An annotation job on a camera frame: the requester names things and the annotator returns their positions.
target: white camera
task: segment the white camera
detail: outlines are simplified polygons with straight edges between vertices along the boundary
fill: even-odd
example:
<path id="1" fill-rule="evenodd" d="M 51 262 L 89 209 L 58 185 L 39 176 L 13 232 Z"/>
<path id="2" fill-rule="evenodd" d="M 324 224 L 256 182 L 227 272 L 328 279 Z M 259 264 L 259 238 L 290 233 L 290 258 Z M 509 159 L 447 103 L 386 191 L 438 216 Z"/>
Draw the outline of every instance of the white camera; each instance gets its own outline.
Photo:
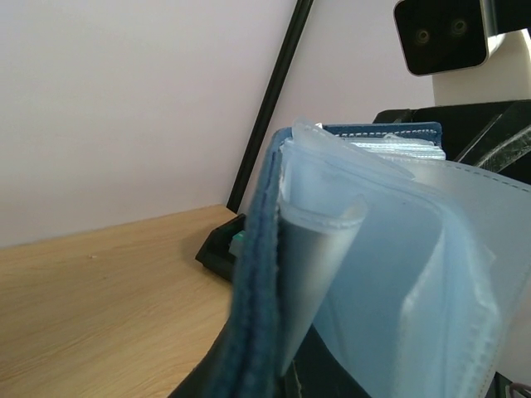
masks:
<path id="1" fill-rule="evenodd" d="M 504 37 L 494 0 L 401 0 L 394 17 L 413 75 L 480 66 Z"/>

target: wallet stitching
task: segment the wallet stitching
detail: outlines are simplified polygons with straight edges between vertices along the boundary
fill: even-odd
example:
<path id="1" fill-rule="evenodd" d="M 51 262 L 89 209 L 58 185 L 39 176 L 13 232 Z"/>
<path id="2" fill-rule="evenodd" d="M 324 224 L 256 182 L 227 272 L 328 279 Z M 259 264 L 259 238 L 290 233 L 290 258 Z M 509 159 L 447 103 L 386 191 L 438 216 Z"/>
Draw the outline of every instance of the wallet stitching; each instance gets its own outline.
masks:
<path id="1" fill-rule="evenodd" d="M 405 158 L 400 158 L 399 159 L 399 158 L 397 158 L 396 160 L 398 162 L 419 163 L 416 159 L 405 159 Z M 502 180 L 500 180 L 497 177 L 491 177 L 488 174 L 485 174 L 485 173 L 480 172 L 480 171 L 472 171 L 472 170 L 469 170 L 468 168 L 459 167 L 459 166 L 455 166 L 453 164 L 448 164 L 448 163 L 442 163 L 442 166 L 446 167 L 446 168 L 454 168 L 455 170 L 461 170 L 463 172 L 469 172 L 469 173 L 472 173 L 472 174 L 475 174 L 475 175 L 478 175 L 478 176 L 482 176 L 482 177 L 488 178 L 489 180 L 492 180 L 492 181 L 495 181 L 495 182 L 499 182 L 499 183 L 504 184 L 504 185 L 506 185 L 508 187 L 512 187 L 512 188 L 518 189 L 519 191 L 531 193 L 531 190 L 528 189 L 528 188 L 519 187 L 518 185 L 511 184 L 510 182 L 502 181 Z"/>
<path id="2" fill-rule="evenodd" d="M 339 137 L 382 137 L 388 134 L 415 134 L 415 133 L 430 133 L 437 134 L 434 129 L 417 129 L 417 130 L 393 130 L 393 131 L 372 131 L 363 133 L 340 133 Z"/>

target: wooden surface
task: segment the wooden surface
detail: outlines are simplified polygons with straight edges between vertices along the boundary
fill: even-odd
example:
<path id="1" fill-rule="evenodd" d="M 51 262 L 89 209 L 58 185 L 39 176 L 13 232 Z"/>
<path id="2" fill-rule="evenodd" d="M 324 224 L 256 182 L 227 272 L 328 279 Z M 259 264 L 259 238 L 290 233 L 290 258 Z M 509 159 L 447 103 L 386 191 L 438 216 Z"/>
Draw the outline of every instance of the wooden surface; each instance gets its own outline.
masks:
<path id="1" fill-rule="evenodd" d="M 193 258 L 208 207 L 0 250 L 1 397 L 151 397 L 201 360 L 230 286 Z"/>

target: black metal pole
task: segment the black metal pole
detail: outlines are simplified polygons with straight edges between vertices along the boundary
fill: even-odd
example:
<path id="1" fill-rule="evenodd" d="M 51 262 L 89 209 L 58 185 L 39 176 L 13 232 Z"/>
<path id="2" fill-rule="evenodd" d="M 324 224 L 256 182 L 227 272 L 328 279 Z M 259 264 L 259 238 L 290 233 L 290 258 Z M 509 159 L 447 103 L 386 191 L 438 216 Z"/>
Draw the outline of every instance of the black metal pole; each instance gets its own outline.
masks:
<path id="1" fill-rule="evenodd" d="M 256 116 L 255 125 L 247 143 L 243 159 L 241 160 L 240 169 L 236 175 L 231 195 L 229 196 L 227 208 L 235 213 L 238 212 L 241 200 L 246 192 L 247 184 L 249 183 L 252 170 L 258 158 L 258 153 L 260 152 L 260 147 L 264 142 L 267 128 L 273 117 L 276 103 L 282 91 L 285 78 L 288 75 L 288 70 L 290 70 L 291 61 L 295 55 L 295 50 L 299 44 L 313 3 L 314 0 L 298 0 L 295 5 L 295 10 L 293 11 L 284 41 L 282 42 L 279 56 L 276 59 L 275 69 L 273 69 L 269 84 L 267 85 L 262 105 Z"/>

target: translucent plastic page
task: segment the translucent plastic page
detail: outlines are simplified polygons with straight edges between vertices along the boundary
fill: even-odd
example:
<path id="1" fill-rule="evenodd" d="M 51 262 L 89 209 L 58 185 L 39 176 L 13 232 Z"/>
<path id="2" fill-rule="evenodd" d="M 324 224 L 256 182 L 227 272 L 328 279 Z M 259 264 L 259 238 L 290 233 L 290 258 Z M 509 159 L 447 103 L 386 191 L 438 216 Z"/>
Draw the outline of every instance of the translucent plastic page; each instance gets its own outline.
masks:
<path id="1" fill-rule="evenodd" d="M 505 198 L 507 183 L 444 161 L 383 159 L 304 121 L 282 153 L 286 358 L 322 302 L 314 325 L 374 398 L 479 394 L 509 321 L 499 309 L 518 301 L 531 255 L 509 244 L 514 230 L 500 218 L 511 206 L 478 198 Z M 529 208 L 520 188 L 515 204 Z M 484 214 L 494 204 L 504 215 Z M 510 276 L 496 271 L 507 260 Z"/>

